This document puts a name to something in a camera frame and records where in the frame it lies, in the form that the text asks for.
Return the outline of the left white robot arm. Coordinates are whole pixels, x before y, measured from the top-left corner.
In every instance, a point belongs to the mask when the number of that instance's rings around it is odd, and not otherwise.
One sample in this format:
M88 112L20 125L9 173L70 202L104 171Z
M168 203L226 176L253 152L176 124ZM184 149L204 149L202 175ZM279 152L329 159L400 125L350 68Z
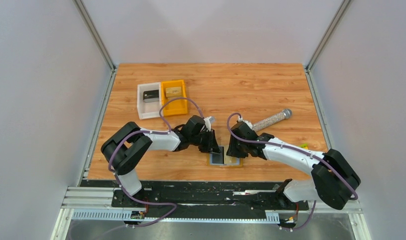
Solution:
M193 115L185 124L168 131L140 128L130 121L104 142L100 151L109 163L108 169L126 190L126 202L133 207L143 203L144 193L136 166L147 151L179 152L193 145L202 153L219 155L221 150L211 121L211 116L203 118Z

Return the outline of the yellow leather card holder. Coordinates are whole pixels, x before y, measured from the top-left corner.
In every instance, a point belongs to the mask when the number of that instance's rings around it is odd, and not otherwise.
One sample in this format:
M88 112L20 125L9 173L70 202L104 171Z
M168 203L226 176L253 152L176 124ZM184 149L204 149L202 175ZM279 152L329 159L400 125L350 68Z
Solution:
M226 155L227 148L219 146L220 153L209 153L207 156L207 166L209 167L231 167L240 168L243 160L237 157Z

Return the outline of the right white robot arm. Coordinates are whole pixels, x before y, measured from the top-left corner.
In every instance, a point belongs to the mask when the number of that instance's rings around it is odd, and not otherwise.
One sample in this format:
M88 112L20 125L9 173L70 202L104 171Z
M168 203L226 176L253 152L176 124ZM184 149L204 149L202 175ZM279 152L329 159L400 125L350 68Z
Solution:
M244 121L237 122L229 131L227 155L280 162L311 177L287 180L280 186L276 202L281 208L288 209L301 201L322 201L333 209L342 210L348 201L358 199L356 189L361 179L338 150L307 150L268 133L257 134Z

